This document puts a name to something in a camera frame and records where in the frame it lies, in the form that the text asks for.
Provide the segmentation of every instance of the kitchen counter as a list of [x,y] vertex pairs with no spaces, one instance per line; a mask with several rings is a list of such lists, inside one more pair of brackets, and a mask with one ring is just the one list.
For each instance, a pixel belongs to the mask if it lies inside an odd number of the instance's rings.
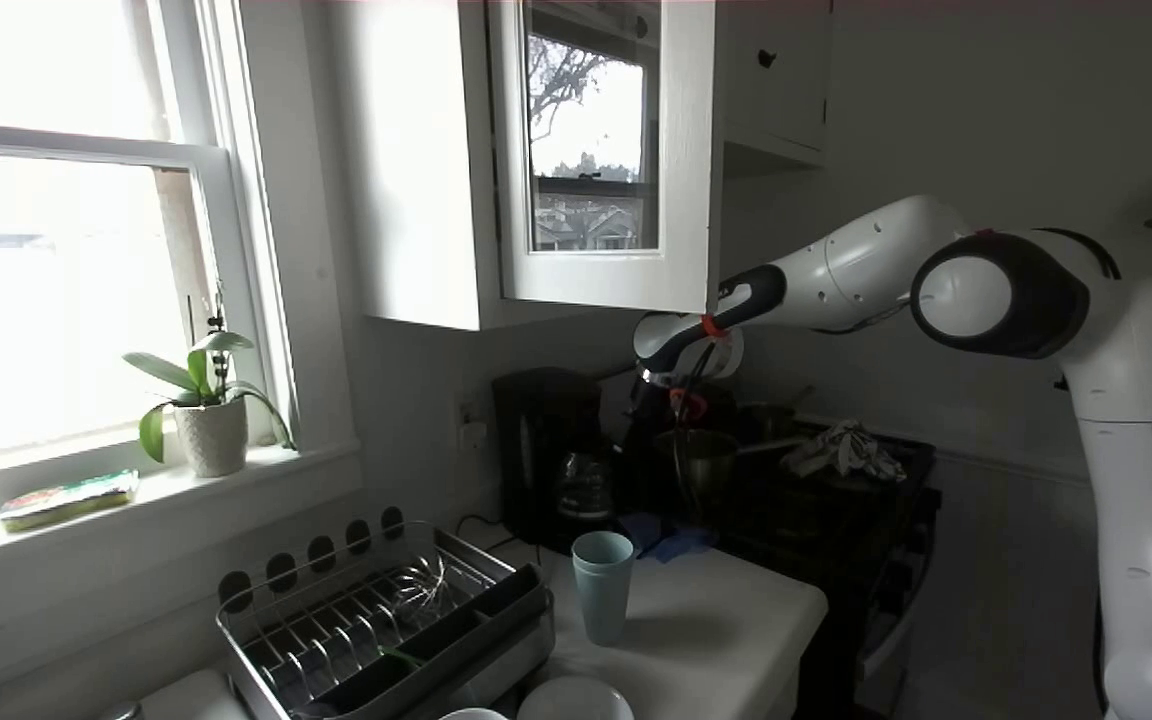
[[637,720],[791,716],[800,654],[824,619],[824,592],[811,583],[718,546],[669,564],[637,561],[625,639],[600,647],[585,636],[572,561],[546,550],[540,574],[556,595],[551,677],[610,678],[628,694]]

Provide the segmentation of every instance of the black coffee maker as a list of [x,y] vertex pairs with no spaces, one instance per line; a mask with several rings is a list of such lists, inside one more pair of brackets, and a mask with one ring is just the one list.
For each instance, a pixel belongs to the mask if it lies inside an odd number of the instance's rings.
[[600,387],[566,367],[513,372],[493,384],[503,524],[570,550],[615,515],[613,454],[600,436]]

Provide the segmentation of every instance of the plant pot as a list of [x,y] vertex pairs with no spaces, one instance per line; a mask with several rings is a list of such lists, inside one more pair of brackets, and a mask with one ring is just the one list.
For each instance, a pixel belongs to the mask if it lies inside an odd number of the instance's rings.
[[245,398],[171,409],[192,477],[234,477],[248,463]]

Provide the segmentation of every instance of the cup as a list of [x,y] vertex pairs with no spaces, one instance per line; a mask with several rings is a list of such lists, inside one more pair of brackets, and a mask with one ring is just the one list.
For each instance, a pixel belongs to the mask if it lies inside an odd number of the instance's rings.
[[615,645],[625,632],[634,540],[619,533],[585,533],[572,542],[575,605],[585,636]]

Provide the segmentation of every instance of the white wall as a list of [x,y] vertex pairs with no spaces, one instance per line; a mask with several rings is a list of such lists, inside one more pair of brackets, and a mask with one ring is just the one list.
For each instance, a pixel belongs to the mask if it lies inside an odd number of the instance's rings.
[[[903,192],[991,229],[1152,243],[1152,0],[839,0],[821,170],[727,187],[727,266]],[[1091,713],[1091,489],[1057,365],[956,354],[891,321],[849,338],[754,330],[745,394],[954,448],[913,720]]]

